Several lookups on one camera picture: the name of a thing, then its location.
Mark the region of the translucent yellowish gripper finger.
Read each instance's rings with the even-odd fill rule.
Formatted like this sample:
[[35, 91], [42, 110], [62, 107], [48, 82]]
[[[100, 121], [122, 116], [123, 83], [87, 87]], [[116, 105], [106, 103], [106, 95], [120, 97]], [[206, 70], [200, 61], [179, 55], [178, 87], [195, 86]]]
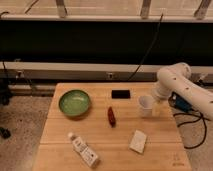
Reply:
[[161, 102], [155, 102], [153, 104], [152, 115], [154, 117], [158, 117], [160, 115], [160, 113], [161, 113], [161, 105], [162, 105]]

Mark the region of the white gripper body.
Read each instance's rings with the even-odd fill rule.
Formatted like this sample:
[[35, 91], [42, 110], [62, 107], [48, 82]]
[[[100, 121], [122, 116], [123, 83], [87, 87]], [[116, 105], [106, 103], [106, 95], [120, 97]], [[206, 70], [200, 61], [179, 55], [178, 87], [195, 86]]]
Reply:
[[151, 90], [152, 97], [157, 101], [164, 101], [168, 98], [167, 89], [160, 83], [156, 83]]

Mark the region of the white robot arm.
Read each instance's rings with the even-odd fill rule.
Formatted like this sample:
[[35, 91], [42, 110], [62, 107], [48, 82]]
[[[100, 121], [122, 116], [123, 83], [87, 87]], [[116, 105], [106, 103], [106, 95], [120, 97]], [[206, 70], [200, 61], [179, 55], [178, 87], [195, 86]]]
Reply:
[[151, 95], [157, 101], [168, 100], [176, 93], [200, 113], [213, 119], [213, 93], [189, 80], [191, 68], [186, 63], [164, 66], [157, 71], [157, 82]]

